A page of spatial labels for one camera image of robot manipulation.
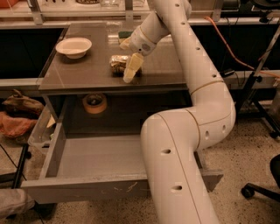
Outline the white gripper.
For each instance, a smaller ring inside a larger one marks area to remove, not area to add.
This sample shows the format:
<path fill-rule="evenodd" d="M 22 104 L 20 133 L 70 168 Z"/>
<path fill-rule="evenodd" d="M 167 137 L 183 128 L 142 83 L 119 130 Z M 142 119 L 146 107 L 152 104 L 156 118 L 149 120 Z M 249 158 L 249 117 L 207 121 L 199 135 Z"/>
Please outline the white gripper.
<path fill-rule="evenodd" d="M 144 63 L 144 56 L 149 55 L 155 48 L 156 44 L 150 41 L 142 32 L 141 27 L 138 26 L 130 35 L 130 38 L 126 38 L 120 47 L 123 50 L 131 49 L 134 52 L 129 56 L 126 67 L 123 73 L 123 80 L 125 83 L 132 82 L 136 72 L 140 69 Z"/>

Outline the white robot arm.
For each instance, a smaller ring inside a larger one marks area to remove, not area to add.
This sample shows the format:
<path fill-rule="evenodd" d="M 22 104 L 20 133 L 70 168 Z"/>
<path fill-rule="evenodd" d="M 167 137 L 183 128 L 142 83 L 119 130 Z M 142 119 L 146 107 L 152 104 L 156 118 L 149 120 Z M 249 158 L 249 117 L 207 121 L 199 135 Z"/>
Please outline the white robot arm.
<path fill-rule="evenodd" d="M 141 148 L 160 224 L 220 224 L 194 153 L 222 141 L 235 125 L 228 87 L 188 23 L 188 0 L 154 0 L 155 10 L 121 44 L 133 54 L 123 79 L 131 82 L 157 43 L 172 37 L 191 95 L 190 108 L 145 120 Z"/>

